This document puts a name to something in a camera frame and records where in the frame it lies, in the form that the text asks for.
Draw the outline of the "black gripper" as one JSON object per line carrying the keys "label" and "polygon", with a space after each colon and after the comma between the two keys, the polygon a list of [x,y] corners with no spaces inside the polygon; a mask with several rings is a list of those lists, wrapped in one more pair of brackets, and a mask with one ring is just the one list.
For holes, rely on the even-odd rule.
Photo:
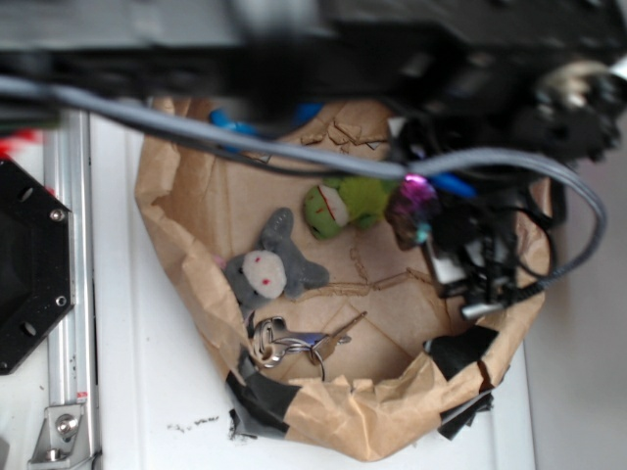
{"label": "black gripper", "polygon": [[[478,319],[539,294],[539,281],[557,267],[552,232],[563,222],[562,185],[550,183],[550,204],[542,208],[532,194],[538,178],[529,170],[489,165],[435,174],[442,172],[469,183],[477,196],[462,198],[431,185],[440,212],[428,240],[415,248],[422,251],[438,296],[462,297],[461,316]],[[529,221],[544,236],[547,267],[533,268],[524,260],[516,229],[520,221]]]}

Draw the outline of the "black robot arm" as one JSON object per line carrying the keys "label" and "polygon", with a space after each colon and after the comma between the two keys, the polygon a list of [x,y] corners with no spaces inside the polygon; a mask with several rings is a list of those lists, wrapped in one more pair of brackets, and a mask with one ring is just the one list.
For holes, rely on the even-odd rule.
{"label": "black robot arm", "polygon": [[[396,179],[386,216],[421,247],[443,297],[477,318],[586,262],[606,228],[572,170],[615,146],[626,107],[618,1],[5,1],[1,141],[62,109],[241,162],[247,151],[327,175]],[[296,150],[281,134],[313,105],[369,98],[399,117],[381,164]],[[513,217],[550,178],[595,225],[582,252],[515,285]]]}

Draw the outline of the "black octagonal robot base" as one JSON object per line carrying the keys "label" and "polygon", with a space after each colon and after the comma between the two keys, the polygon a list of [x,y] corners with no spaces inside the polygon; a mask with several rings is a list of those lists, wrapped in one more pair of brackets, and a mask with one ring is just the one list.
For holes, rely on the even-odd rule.
{"label": "black octagonal robot base", "polygon": [[1,374],[14,373],[68,311],[66,208],[1,157]]}

